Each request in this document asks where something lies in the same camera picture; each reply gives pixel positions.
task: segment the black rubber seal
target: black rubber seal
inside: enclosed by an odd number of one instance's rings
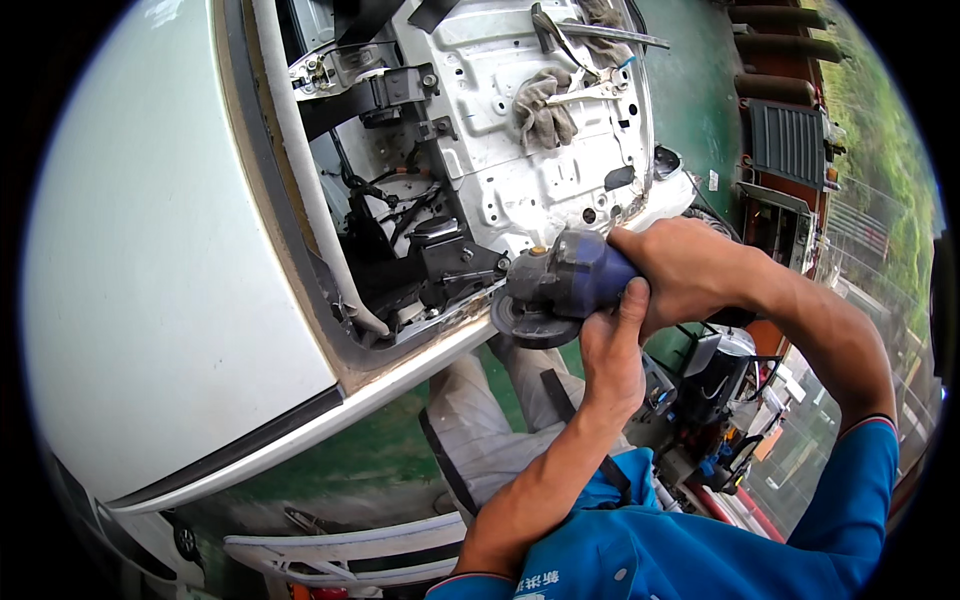
[[[343,403],[344,396],[340,392],[340,387],[334,386],[257,427],[250,433],[237,438],[219,450],[207,454],[199,461],[174,471],[145,488],[107,502],[107,507],[111,509],[124,508],[179,490],[183,486],[203,479],[221,468],[232,465],[241,458],[279,440],[287,433]]]

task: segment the hand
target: hand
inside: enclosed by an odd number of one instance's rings
[[[615,228],[607,240],[650,282],[641,342],[665,327],[702,321],[725,306],[751,308],[744,296],[754,283],[751,265],[766,257],[699,219],[684,217],[660,219],[640,233]]]
[[[642,277],[627,284],[613,314],[590,315],[580,332],[587,389],[584,404],[598,409],[617,431],[643,404],[646,381],[640,362],[640,328],[647,314],[650,286]]]

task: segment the blue grinder handle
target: blue grinder handle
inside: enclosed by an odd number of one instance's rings
[[[640,271],[619,250],[607,245],[599,264],[593,269],[594,310],[620,305],[623,290]]]
[[[618,306],[627,283],[640,276],[640,272],[602,236],[582,235],[577,259],[589,268],[579,268],[574,274],[569,292],[570,314],[566,316],[585,319],[597,310]]]

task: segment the gray glove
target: gray glove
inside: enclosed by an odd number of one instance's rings
[[[514,98],[514,112],[520,123],[520,142],[526,148],[530,135],[544,148],[569,146],[577,134],[570,113],[564,106],[549,107],[544,101],[570,87],[570,74],[558,67],[542,69],[520,86]]]
[[[623,29],[620,11],[611,7],[608,0],[577,0],[577,4],[583,10],[588,25]],[[607,66],[622,66],[634,55],[627,44],[605,37],[585,37],[584,43],[598,57],[606,59]]]

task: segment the red pipe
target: red pipe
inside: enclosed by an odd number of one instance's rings
[[[720,508],[720,505],[716,503],[716,500],[710,497],[704,487],[698,483],[687,483],[686,486],[693,492],[693,495],[697,496],[697,499],[707,507],[710,515],[717,519],[718,521],[723,521],[728,525],[733,525],[733,521],[727,516],[727,513]]]
[[[760,524],[760,527],[763,528],[763,531],[767,532],[767,535],[770,536],[770,539],[773,541],[778,541],[780,543],[786,543],[786,540],[777,531],[777,528],[774,527],[774,524],[770,522],[770,519],[767,518],[767,515],[760,510],[760,507],[756,505],[754,500],[746,493],[743,488],[736,489],[736,498],[747,507],[747,511],[750,513],[756,522]]]

